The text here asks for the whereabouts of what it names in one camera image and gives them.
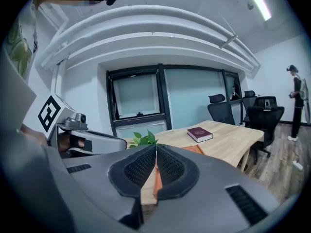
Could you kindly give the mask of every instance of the person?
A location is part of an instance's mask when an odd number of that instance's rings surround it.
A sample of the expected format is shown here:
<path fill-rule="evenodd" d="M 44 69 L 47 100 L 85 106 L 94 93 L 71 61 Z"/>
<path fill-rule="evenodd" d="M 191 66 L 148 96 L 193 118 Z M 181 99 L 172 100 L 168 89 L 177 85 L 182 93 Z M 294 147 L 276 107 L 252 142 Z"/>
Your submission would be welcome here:
<path fill-rule="evenodd" d="M 301 79 L 298 76 L 298 69 L 294 65 L 290 65 L 287 68 L 287 71 L 289 71 L 290 74 L 294 77 L 294 91 L 291 92 L 290 98 L 295 99 L 292 133 L 287 137 L 287 139 L 289 141 L 297 141 L 301 122 L 301 112 L 304 105 L 304 101 L 300 96 Z"/>
<path fill-rule="evenodd" d="M 78 5 L 89 0 L 29 0 L 13 23 L 4 39 L 0 53 L 0 129 L 18 130 L 34 137 L 39 143 L 46 145 L 43 133 L 37 132 L 23 124 L 23 120 L 36 95 L 27 85 L 38 45 L 35 20 L 40 4 Z M 84 147 L 83 139 L 78 140 L 79 147 Z M 59 150 L 66 151 L 70 147 L 69 134 L 61 134 Z"/>

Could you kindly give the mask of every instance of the maroon book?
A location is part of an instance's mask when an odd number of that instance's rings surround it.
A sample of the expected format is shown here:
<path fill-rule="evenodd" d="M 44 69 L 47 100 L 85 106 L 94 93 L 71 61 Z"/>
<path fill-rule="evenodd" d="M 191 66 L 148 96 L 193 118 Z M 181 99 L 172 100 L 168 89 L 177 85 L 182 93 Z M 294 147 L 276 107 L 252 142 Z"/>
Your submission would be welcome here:
<path fill-rule="evenodd" d="M 213 138 L 213 134 L 201 127 L 188 129 L 188 135 L 190 135 L 196 142 L 203 142 Z"/>

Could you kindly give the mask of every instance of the book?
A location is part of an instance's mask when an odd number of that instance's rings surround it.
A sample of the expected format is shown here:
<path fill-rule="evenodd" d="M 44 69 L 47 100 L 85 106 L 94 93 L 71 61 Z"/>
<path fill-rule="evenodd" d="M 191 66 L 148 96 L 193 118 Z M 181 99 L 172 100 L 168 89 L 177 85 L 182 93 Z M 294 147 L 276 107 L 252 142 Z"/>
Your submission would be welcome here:
<path fill-rule="evenodd" d="M 190 146 L 190 147 L 184 147 L 183 149 L 185 150 L 189 150 L 191 152 L 195 152 L 198 154 L 202 154 L 205 155 L 203 150 L 200 148 L 199 145 L 195 145 L 195 146 Z M 162 181 L 161 181 L 161 176 L 160 176 L 160 170 L 157 167 L 157 164 L 155 165 L 155 185 L 154 185 L 154 197 L 157 198 L 157 192 L 158 190 L 162 189 Z"/>
<path fill-rule="evenodd" d="M 196 142 L 203 142 L 206 140 L 210 140 L 214 137 L 214 135 L 211 132 L 208 132 L 205 129 L 202 129 L 201 127 L 196 127 L 192 129 L 188 129 L 188 135 L 190 135 Z"/>

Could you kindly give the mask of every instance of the white ceiling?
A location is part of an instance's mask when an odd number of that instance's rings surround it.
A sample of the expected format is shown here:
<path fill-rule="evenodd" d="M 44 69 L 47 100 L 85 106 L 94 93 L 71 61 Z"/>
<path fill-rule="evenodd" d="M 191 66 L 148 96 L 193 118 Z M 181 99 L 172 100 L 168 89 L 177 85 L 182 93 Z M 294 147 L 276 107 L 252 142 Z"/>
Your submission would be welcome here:
<path fill-rule="evenodd" d="M 105 2 L 95 6 L 62 6 L 69 18 L 69 26 L 96 13 L 128 5 L 150 4 L 184 9 L 204 16 L 232 31 L 256 53 L 267 47 L 304 33 L 303 27 L 285 0 L 265 0 L 272 18 L 264 21 L 252 0 L 117 0 L 114 5 Z M 254 6 L 248 10 L 247 3 Z"/>

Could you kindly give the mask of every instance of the orange object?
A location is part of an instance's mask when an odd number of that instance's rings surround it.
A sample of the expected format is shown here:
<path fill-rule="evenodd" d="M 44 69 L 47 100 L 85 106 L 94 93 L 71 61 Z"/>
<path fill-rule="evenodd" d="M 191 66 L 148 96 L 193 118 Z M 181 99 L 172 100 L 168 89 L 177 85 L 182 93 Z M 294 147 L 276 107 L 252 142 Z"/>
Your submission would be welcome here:
<path fill-rule="evenodd" d="M 204 152 L 202 151 L 199 145 L 185 147 L 183 149 L 204 155 Z M 155 165 L 155 186 L 154 186 L 154 197 L 155 198 L 157 197 L 158 190 L 162 189 L 162 187 L 163 186 L 162 186 L 162 181 L 161 181 L 161 176 L 160 176 L 160 170 L 156 164 Z"/>

